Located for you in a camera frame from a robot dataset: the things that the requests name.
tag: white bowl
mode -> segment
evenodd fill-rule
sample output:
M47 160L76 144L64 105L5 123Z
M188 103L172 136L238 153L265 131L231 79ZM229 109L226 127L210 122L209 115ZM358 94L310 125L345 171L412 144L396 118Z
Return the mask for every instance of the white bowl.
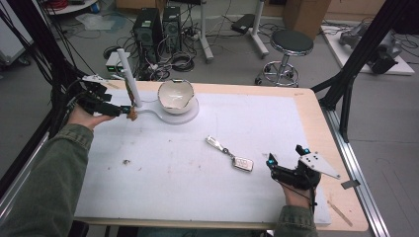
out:
M187 80L165 81L160 85L157 95L163 110L170 114L186 113L194 105L194 88Z

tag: black stool seat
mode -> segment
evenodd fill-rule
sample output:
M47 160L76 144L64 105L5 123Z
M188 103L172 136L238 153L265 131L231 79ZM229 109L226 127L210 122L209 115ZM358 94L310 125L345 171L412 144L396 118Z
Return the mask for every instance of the black stool seat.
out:
M272 34L271 46L284 54L304 56L313 50L313 40L303 33L283 30Z

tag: computer tower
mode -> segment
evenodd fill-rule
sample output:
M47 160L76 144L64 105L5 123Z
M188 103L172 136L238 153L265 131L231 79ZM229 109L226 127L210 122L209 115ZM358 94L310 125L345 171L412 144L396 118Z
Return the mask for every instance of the computer tower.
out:
M163 31L157 8L141 8L132 27L141 63L157 63L164 49Z
M165 7L162 24L164 38L166 38L166 52L182 51L180 7Z

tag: human hand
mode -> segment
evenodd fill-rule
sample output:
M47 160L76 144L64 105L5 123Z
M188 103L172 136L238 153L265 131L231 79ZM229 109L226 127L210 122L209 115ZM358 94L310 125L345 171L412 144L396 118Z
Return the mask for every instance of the human hand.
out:
M89 113L85 112L83 108L81 108L79 105L76 104L73 111L70 114L70 117L68 118L67 124L80 124L84 125L90 130L93 131L93 128L100 124L103 121L111 120L114 117L109 116L92 116Z
M313 197L310 196L310 190L299 190L293 186L280 183L283 187L284 194L286 195L286 204L295 205L305 208L310 208L310 201Z

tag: human arm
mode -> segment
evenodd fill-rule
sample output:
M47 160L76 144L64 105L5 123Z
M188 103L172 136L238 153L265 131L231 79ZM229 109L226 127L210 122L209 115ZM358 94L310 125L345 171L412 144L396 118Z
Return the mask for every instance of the human arm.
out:
M93 117L76 106L67 125L38 152L28 178L0 221L0 236L66 236L87 168Z
M302 191L281 184L286 196L286 204L281 210L275 228L275 236L318 236L314 224L314 214L310 208L310 191Z

